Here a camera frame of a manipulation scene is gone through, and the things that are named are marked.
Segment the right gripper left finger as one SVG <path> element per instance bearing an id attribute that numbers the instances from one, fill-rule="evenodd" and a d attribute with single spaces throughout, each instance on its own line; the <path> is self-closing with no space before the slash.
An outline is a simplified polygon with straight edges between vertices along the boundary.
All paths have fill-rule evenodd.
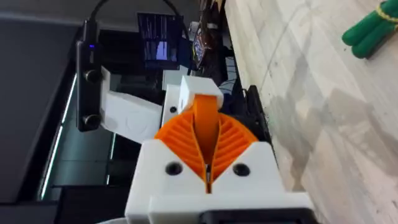
<path id="1" fill-rule="evenodd" d="M 206 169 L 193 124 L 193 112 L 184 112 L 142 143 L 125 209 L 128 223 L 199 223 Z"/>

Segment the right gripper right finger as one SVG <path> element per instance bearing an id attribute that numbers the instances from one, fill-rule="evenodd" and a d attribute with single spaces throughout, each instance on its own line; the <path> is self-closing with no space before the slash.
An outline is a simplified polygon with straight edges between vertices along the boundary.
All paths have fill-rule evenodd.
<path id="1" fill-rule="evenodd" d="M 271 145 L 258 140 L 238 120 L 220 114 L 220 131 L 211 165 L 211 193 L 284 191 Z"/>

